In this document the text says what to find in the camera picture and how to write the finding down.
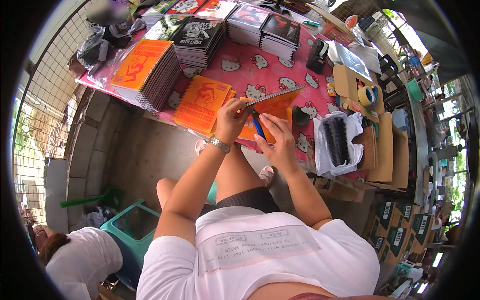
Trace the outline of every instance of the wire mesh fence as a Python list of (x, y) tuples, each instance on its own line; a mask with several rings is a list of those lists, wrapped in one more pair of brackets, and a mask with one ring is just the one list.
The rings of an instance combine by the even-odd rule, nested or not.
[(83, 2), (47, 43), (37, 63), (25, 68), (15, 95), (12, 124), (13, 180), (21, 216), (28, 225), (47, 222), (45, 165), (65, 158), (81, 95), (67, 62), (88, 34)]

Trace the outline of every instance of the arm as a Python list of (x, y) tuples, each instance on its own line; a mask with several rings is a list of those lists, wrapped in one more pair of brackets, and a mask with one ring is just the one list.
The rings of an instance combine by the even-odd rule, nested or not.
[(260, 115), (260, 120), (275, 137), (276, 144), (270, 148), (265, 139), (255, 135), (257, 144), (270, 163), (285, 176), (299, 219), (307, 226), (318, 230), (323, 224), (332, 220), (332, 215), (297, 162), (295, 139), (288, 123), (269, 114)]
[[(216, 138), (232, 147), (249, 115), (237, 113), (247, 100), (232, 99), (217, 113)], [(225, 152), (209, 144), (180, 178), (162, 211), (154, 239), (176, 236), (195, 245), (195, 221), (200, 214)]]

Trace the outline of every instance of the window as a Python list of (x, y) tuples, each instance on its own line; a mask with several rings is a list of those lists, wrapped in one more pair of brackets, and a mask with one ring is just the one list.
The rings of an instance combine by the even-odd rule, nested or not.
[(432, 267), (434, 267), (434, 268), (438, 267), (438, 265), (440, 264), (440, 261), (441, 261), (443, 255), (444, 255), (444, 254), (443, 254), (442, 252), (438, 252), (438, 253), (437, 253), (437, 256), (435, 257), (435, 261), (434, 261), (433, 264), (432, 264)]

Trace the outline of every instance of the masking tape roll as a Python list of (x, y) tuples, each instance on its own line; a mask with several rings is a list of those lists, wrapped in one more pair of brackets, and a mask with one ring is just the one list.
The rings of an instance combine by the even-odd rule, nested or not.
[(363, 105), (363, 107), (368, 107), (376, 102), (375, 94), (372, 91), (372, 88), (369, 86), (364, 86), (363, 88), (359, 89), (359, 101)]

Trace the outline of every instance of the stack of notebooks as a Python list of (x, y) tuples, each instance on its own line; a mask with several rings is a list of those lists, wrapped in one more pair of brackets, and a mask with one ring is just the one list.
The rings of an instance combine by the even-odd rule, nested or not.
[(182, 64), (206, 69), (224, 39), (223, 22), (189, 18), (173, 41)]
[(178, 0), (163, 0), (159, 4), (152, 6), (149, 10), (142, 15), (142, 19), (145, 21), (147, 30), (150, 30), (157, 22), (160, 20), (160, 17), (167, 13), (167, 11), (172, 8)]
[(172, 40), (177, 29), (185, 22), (188, 16), (161, 16), (160, 20), (144, 35), (143, 39)]
[(227, 20), (228, 36), (241, 44), (260, 45), (262, 27), (269, 13), (249, 5), (241, 6)]
[(237, 4), (233, 2), (208, 0), (197, 10), (195, 16), (206, 20), (225, 21), (236, 7)]
[(173, 114), (185, 128), (211, 137), (216, 129), (216, 113), (235, 96), (232, 86), (195, 75)]
[(286, 60), (293, 59), (299, 47), (300, 25), (289, 19), (271, 15), (262, 29), (260, 48)]
[(203, 4), (205, 4), (205, 0), (180, 0), (165, 14), (193, 16), (193, 14), (199, 10)]
[(158, 113), (180, 72), (173, 42), (144, 39), (133, 48), (110, 84), (127, 101)]

